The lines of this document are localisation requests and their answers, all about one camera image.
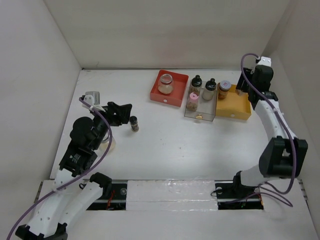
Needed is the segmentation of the grey lid spice jar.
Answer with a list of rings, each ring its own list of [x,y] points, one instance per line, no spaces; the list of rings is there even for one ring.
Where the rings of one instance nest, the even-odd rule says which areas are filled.
[[[235,92],[237,93],[237,95],[239,96],[244,96],[246,94],[246,92],[243,92],[242,90],[240,89],[236,89]]]
[[[228,80],[223,80],[218,84],[218,99],[223,100],[227,97],[231,88],[231,83]]]

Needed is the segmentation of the glass jar steel rim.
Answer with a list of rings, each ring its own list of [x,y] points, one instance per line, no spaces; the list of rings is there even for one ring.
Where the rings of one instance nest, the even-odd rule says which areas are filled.
[[[162,74],[158,80],[158,91],[164,95],[169,95],[174,90],[174,80],[173,77],[168,74]]]

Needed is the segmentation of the black cap white powder bottle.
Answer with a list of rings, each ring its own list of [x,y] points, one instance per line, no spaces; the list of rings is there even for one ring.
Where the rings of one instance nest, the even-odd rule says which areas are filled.
[[[216,80],[211,78],[209,81],[206,82],[203,92],[202,98],[206,101],[210,101],[214,97],[215,90],[217,88]]]

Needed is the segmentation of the black cap brown spice bottle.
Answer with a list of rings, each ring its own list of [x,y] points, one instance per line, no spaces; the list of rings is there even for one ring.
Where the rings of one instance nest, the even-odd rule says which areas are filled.
[[[189,94],[194,93],[197,96],[199,96],[201,93],[201,89],[202,89],[202,83],[203,83],[203,81],[202,81],[200,75],[196,75],[190,82],[188,93]]]

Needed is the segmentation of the pink lid spice bottle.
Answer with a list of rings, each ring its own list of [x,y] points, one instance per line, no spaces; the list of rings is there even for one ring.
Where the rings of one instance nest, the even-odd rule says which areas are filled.
[[[196,111],[198,108],[198,100],[199,96],[196,93],[191,92],[188,96],[186,109],[189,111]]]

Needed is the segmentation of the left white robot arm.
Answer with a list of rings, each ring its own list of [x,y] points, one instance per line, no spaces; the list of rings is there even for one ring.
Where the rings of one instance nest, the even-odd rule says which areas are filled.
[[[84,101],[93,118],[80,117],[72,125],[70,143],[59,163],[51,192],[40,198],[27,211],[41,205],[34,217],[23,225],[15,224],[11,232],[21,240],[66,240],[68,231],[79,216],[98,198],[111,194],[112,179],[102,173],[94,173],[78,195],[73,184],[81,184],[84,177],[96,168],[111,148],[98,159],[96,150],[105,136],[113,140],[111,127],[118,127],[130,121],[132,105],[117,105],[108,102],[106,106],[93,106]]]

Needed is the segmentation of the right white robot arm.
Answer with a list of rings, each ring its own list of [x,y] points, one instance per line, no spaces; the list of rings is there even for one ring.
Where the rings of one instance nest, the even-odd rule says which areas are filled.
[[[253,110],[259,116],[268,137],[258,164],[233,177],[231,191],[237,197],[253,191],[274,179],[289,179],[289,185],[300,175],[308,143],[289,128],[280,110],[277,95],[270,91],[274,71],[270,66],[244,67],[236,89],[248,94]]]

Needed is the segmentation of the glass jar under left arm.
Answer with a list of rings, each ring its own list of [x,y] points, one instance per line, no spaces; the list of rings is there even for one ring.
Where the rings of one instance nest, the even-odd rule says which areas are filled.
[[[116,146],[116,140],[114,137],[110,137],[109,132],[106,133],[97,150],[100,152],[105,152],[108,146],[110,146],[109,151],[112,151]]]

